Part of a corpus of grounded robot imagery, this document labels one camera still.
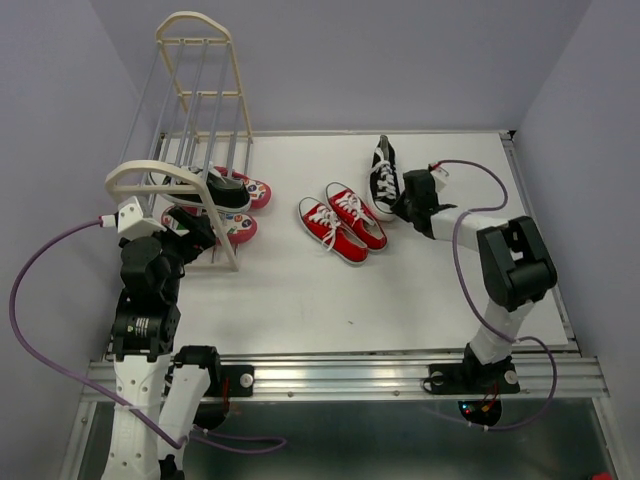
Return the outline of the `pink sandal with green strap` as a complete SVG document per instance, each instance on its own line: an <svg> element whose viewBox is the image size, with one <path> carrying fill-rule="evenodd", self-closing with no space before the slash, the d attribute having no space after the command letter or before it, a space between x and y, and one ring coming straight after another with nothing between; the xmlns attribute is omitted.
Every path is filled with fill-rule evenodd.
<svg viewBox="0 0 640 480"><path fill-rule="evenodd" d="M161 223L170 227L180 235L184 235L187 229L177 220L169 215L170 207L167 207L161 215ZM241 245L249 242L258 231L257 221L246 213L229 214L220 213L220 219L230 243L235 245Z"/></svg>

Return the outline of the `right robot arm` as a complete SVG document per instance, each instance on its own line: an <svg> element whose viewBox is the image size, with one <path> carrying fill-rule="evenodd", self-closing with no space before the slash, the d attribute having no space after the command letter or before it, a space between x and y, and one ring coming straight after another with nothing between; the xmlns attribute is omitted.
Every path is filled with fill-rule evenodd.
<svg viewBox="0 0 640 480"><path fill-rule="evenodd" d="M496 378L495 364L510 356L535 303L557 284L557 270L535 221L529 216L490 217L492 207L464 210L439 201L433 168L403 175L404 191L392 207L402 220L431 240L449 241L465 300L480 321L460 366L463 384L482 390ZM463 277L459 248L478 254L488 304L475 306Z"/></svg>

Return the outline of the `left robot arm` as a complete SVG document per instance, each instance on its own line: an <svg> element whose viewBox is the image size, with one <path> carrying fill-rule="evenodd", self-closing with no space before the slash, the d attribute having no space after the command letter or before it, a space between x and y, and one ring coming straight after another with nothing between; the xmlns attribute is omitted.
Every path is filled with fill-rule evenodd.
<svg viewBox="0 0 640 480"><path fill-rule="evenodd" d="M201 398L223 371L213 346L175 352L185 267L216 243L208 221L174 206L177 233L135 214L150 232L121 242L123 289L111 330L116 393L105 479L181 479L183 457Z"/></svg>

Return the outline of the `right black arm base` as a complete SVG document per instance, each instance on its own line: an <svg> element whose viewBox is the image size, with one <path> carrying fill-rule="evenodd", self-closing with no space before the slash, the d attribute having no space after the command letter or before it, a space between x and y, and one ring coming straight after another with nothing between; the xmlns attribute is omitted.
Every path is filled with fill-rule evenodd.
<svg viewBox="0 0 640 480"><path fill-rule="evenodd" d="M436 396L458 396L463 419L483 427L496 427L501 419L501 394L520 392L518 375L511 361L479 366L464 362L431 364L422 388Z"/></svg>

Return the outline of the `cream shoe shelf with metal rods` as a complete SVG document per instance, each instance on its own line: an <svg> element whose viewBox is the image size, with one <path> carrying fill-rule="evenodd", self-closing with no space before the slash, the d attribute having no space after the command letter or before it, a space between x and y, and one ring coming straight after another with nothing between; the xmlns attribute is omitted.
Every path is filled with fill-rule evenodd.
<svg viewBox="0 0 640 480"><path fill-rule="evenodd" d="M236 271L237 245L230 243L219 216L226 212L217 209L206 186L208 171L215 169L244 183L250 209L261 195L259 184L248 179L246 170L234 167L237 158L250 158L248 150L237 152L236 145L238 141L251 145L253 132L231 34L202 13L179 11L157 28L155 43L154 59L164 63L167 74L150 71L145 81L164 91L147 155L136 160L123 150L118 166L106 177L105 189L117 210L129 197L144 197L160 223L163 211L173 206L204 216L217 242L188 265L211 267L214 262L206 260L206 254L224 255ZM198 194L204 207L177 205L162 193Z"/></svg>

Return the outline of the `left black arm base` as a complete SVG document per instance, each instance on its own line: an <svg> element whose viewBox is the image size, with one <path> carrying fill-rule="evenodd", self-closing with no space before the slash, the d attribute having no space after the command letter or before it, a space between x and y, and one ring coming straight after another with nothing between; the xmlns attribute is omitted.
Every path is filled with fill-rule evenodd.
<svg viewBox="0 0 640 480"><path fill-rule="evenodd" d="M254 382L250 364L173 367L161 424L214 430L229 416L233 399L253 396Z"/></svg>

